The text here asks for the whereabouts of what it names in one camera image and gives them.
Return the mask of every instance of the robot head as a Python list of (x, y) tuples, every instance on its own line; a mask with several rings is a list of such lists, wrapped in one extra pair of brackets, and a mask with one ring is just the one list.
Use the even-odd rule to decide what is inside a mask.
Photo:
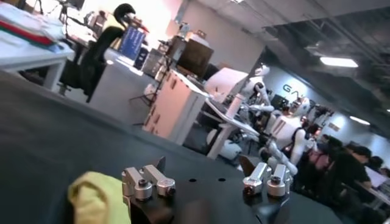
[(307, 114), (310, 109), (310, 100), (306, 97), (301, 97), (295, 100), (289, 109), (290, 115), (293, 117), (301, 117)]
[(255, 70), (255, 76), (266, 76), (269, 73), (269, 67), (261, 64), (259, 68)]

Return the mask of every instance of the blue poster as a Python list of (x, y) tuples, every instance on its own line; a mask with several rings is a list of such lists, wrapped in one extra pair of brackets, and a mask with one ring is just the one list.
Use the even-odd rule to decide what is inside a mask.
[(129, 59), (135, 60), (140, 52), (144, 38), (145, 33), (140, 32), (136, 28), (129, 27), (123, 35), (119, 52)]

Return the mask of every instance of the yellow cloth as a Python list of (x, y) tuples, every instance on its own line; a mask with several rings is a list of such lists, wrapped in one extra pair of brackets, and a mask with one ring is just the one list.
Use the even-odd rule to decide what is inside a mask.
[(96, 172), (87, 172), (68, 189), (74, 206), (75, 224), (129, 224), (122, 200), (122, 182)]

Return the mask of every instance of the bolt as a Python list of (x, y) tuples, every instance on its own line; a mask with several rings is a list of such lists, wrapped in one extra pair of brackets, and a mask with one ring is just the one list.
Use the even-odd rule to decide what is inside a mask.
[(246, 194), (246, 195), (253, 195), (253, 194), (255, 194), (255, 190), (253, 189), (252, 186), (246, 186), (244, 188), (244, 194)]
[(147, 186), (147, 181), (144, 180), (144, 179), (140, 179), (138, 181), (138, 185), (139, 185), (139, 187), (146, 187)]
[(174, 188), (168, 188), (168, 190), (166, 191), (166, 194), (168, 195), (168, 196), (173, 196), (174, 194), (176, 193), (176, 189), (174, 189)]
[(280, 181), (281, 181), (280, 177), (276, 177), (276, 176), (271, 177), (272, 184), (280, 184)]

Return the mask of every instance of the black shirt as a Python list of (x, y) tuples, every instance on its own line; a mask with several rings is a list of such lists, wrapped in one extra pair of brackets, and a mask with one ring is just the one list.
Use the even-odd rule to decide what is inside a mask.
[(349, 153), (341, 153), (336, 158), (333, 178), (351, 187), (356, 181), (370, 181), (364, 165)]

